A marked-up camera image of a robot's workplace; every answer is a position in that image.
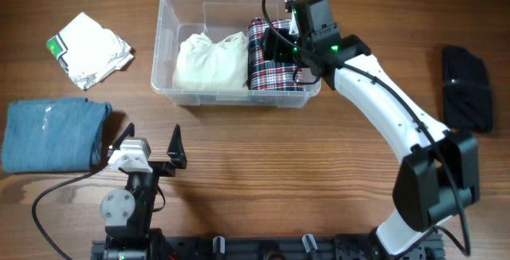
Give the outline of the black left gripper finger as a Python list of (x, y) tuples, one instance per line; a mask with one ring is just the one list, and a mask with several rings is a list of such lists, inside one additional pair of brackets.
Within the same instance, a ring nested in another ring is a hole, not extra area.
[(135, 135), (135, 125), (130, 123), (124, 131), (120, 134), (120, 136), (108, 147), (109, 151), (115, 151), (120, 149), (120, 145), (123, 141), (128, 137), (133, 137)]
[(175, 125), (172, 132), (171, 141), (167, 149), (167, 155), (170, 157), (172, 164), (178, 169), (186, 169), (187, 158), (182, 143), (181, 128), (179, 124)]

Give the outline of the plaid shirt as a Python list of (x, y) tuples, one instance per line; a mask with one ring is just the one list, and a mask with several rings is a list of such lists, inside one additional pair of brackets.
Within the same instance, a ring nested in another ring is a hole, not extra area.
[(254, 18), (248, 26), (248, 83), (251, 90), (302, 91), (302, 69), (298, 64), (266, 61), (262, 53), (268, 22)]

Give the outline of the blue jeans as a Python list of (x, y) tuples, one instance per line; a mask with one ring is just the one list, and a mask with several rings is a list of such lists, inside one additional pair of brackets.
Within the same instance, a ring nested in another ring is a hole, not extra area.
[(108, 102), (86, 98), (9, 104), (2, 170), (9, 174), (89, 171), (100, 164)]

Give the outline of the white printed shirt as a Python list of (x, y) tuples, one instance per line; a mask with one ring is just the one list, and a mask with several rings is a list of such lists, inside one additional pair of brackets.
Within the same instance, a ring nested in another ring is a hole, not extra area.
[(88, 90), (134, 59), (131, 46), (85, 13), (45, 43), (69, 79)]

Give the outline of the cream cloth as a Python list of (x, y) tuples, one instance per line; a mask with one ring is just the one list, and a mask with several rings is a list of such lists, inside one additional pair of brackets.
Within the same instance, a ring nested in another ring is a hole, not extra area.
[(192, 34), (180, 44), (172, 85), (180, 89), (248, 88), (249, 39), (231, 34), (214, 43), (204, 33)]

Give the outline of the black garment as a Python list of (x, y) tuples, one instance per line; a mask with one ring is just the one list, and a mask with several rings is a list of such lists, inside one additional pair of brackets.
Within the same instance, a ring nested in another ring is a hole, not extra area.
[(444, 123), (471, 132), (493, 130), (492, 88), (482, 59), (460, 46), (441, 51)]

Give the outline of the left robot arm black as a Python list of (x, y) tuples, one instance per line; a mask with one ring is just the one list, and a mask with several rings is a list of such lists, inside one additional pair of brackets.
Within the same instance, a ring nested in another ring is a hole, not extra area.
[(135, 136), (130, 123), (108, 148), (108, 166), (127, 175), (127, 184), (106, 194), (100, 205), (106, 239), (94, 242), (91, 259), (178, 259), (179, 255), (159, 228), (151, 227), (159, 179), (174, 177), (187, 159), (181, 128), (176, 125), (167, 149), (168, 161), (150, 161), (147, 139)]

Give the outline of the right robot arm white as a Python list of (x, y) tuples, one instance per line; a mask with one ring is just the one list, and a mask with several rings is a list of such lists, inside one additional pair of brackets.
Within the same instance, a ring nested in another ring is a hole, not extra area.
[(285, 0), (295, 33), (265, 31), (264, 58), (297, 63), (354, 104), (393, 150), (399, 170), (394, 211), (371, 233), (363, 253), (399, 259), (429, 236), (444, 232), (481, 197), (478, 145), (469, 132), (454, 132), (417, 106), (385, 73), (355, 35), (342, 37), (328, 0)]

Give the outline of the clear plastic storage bin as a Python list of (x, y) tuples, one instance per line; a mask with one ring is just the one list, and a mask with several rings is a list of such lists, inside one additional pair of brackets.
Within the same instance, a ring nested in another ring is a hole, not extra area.
[(159, 0), (151, 87), (174, 104), (267, 105), (301, 108), (321, 90), (309, 69), (300, 91), (180, 89), (172, 84), (180, 44), (192, 34), (204, 33), (217, 43), (231, 34), (248, 32), (254, 18), (263, 16), (261, 0)]

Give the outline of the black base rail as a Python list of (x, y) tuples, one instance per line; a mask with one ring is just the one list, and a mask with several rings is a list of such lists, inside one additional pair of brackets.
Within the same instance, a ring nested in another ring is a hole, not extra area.
[(94, 242), (91, 259), (267, 259), (276, 252), (286, 259), (444, 259), (442, 236), (437, 233), (415, 244), (405, 254), (391, 256), (370, 234), (337, 234), (294, 238), (167, 238), (160, 249), (114, 247)]

